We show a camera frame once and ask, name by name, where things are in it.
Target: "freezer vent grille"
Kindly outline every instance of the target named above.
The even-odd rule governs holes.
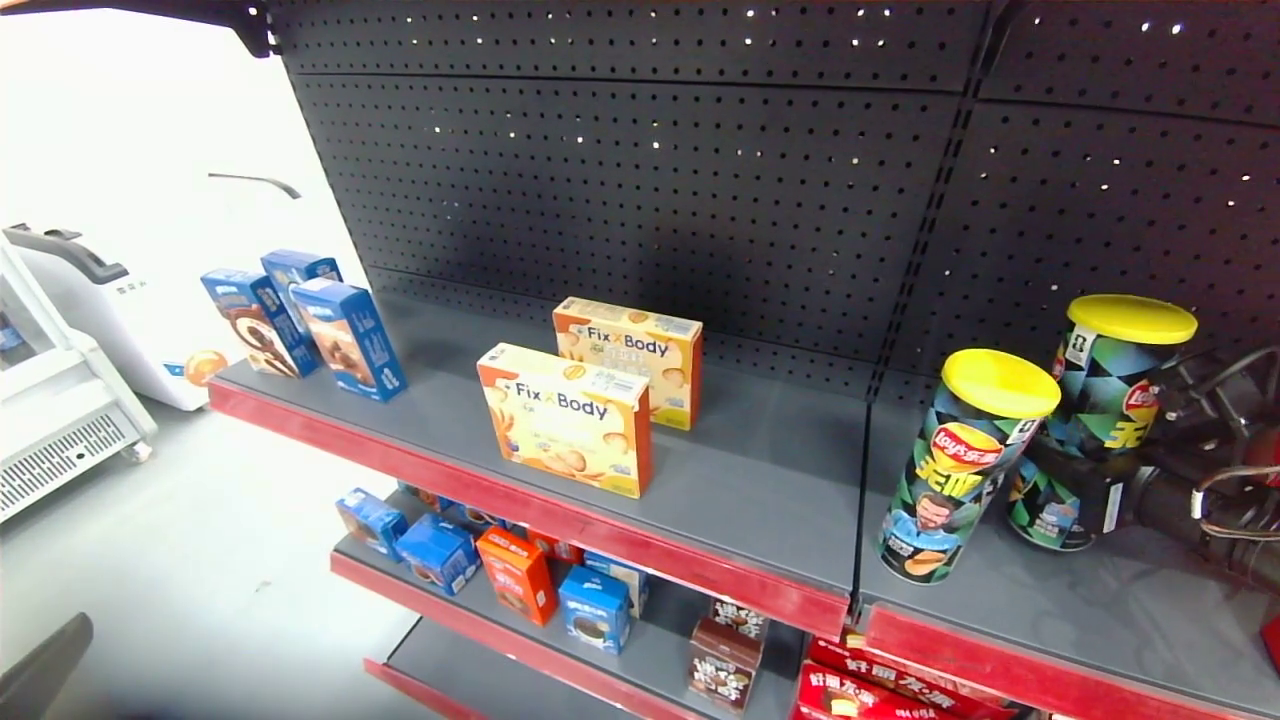
[[[8,515],[32,496],[77,475],[97,457],[123,448],[128,439],[104,413],[8,462],[0,480],[0,514]]]

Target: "gray floor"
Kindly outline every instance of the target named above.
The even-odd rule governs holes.
[[[212,411],[148,409],[148,462],[111,459],[0,525],[0,665],[84,611],[93,643],[51,719],[433,717],[361,667],[413,616],[328,570],[333,501],[393,480]]]

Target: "red shelf edge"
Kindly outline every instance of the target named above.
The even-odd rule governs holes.
[[[1263,720],[986,638],[892,603],[869,607],[867,650],[1075,720]]]
[[[449,465],[362,434],[334,420],[273,401],[218,379],[209,384],[210,407],[260,428],[351,460],[499,518],[588,550],[626,559],[658,575],[751,607],[801,630],[840,637],[849,597],[736,565],[703,550],[628,527],[497,478]]]
[[[696,720],[701,717],[696,712],[653,696],[603,670],[579,662],[538,641],[490,623],[430,592],[392,578],[339,552],[329,555],[329,569],[338,577],[397,602],[433,623],[439,623],[490,650],[637,717],[653,720]]]
[[[471,710],[421,680],[410,678],[390,665],[366,657],[365,673],[369,673],[397,691],[407,694],[434,712],[443,715],[448,720],[488,720],[484,715],[480,715],[475,710]]]

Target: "red package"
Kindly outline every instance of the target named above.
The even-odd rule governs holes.
[[[954,720],[923,702],[836,673],[813,661],[800,666],[792,720]]]
[[[863,635],[852,628],[846,626],[842,637],[845,644],[814,638],[809,660],[945,710],[959,720],[1009,720],[1018,712],[986,691],[867,652]]]

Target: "white wall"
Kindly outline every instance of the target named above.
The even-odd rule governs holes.
[[[78,229],[108,261],[195,295],[202,272],[255,269],[276,247],[332,254],[366,284],[283,63],[229,29],[118,10],[0,18],[0,104],[3,224]]]

